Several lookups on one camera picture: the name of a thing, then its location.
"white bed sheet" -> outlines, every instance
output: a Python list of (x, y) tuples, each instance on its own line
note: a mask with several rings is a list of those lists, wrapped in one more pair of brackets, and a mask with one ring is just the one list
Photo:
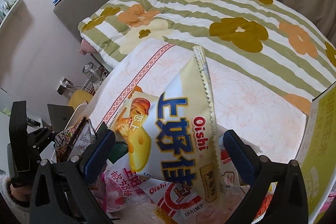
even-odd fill
[[(140, 44), (111, 72), (90, 102), (87, 111), (92, 111), (89, 117), (93, 126), (98, 128), (103, 121), (109, 125), (136, 85), (159, 96), (192, 56), (190, 50), (155, 39)], [(273, 161), (294, 159), (306, 115), (251, 78), (212, 59), (207, 61), (217, 123), (259, 145), (262, 154)]]

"blue gripper pad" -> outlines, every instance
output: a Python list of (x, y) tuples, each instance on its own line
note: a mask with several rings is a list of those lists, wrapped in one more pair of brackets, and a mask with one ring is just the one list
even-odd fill
[(84, 160), (84, 166), (82, 170), (84, 174), (85, 185), (90, 185), (95, 183), (111, 150), (116, 143), (116, 137), (113, 131), (106, 130), (98, 136), (98, 139), (82, 154), (82, 159)]
[(252, 187), (259, 174), (258, 155), (249, 145), (244, 144), (233, 130), (224, 133), (223, 145), (241, 179)]

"green striped blanket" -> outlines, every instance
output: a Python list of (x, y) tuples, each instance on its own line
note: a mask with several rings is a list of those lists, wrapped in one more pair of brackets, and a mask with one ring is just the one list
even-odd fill
[(336, 50), (307, 18), (276, 0), (110, 0), (78, 29), (115, 67), (156, 38), (210, 57), (310, 111), (336, 77)]

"white shelf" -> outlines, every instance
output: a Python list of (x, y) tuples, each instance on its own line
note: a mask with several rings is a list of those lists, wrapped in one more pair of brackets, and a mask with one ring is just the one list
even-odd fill
[(15, 1), (14, 5), (9, 10), (9, 12), (7, 13), (7, 15), (5, 16), (5, 18), (3, 19), (3, 21), (0, 24), (0, 33), (1, 33), (1, 30), (5, 27), (6, 23), (9, 21), (9, 19), (13, 16), (13, 14), (21, 6), (22, 3), (23, 3), (22, 0)]

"strawberry soft candy bag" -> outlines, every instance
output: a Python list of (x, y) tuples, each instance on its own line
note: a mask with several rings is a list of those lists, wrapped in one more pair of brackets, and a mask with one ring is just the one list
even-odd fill
[(105, 197), (102, 208), (106, 213), (133, 206), (147, 198), (139, 185), (145, 180), (131, 171), (128, 154), (116, 161), (102, 176)]

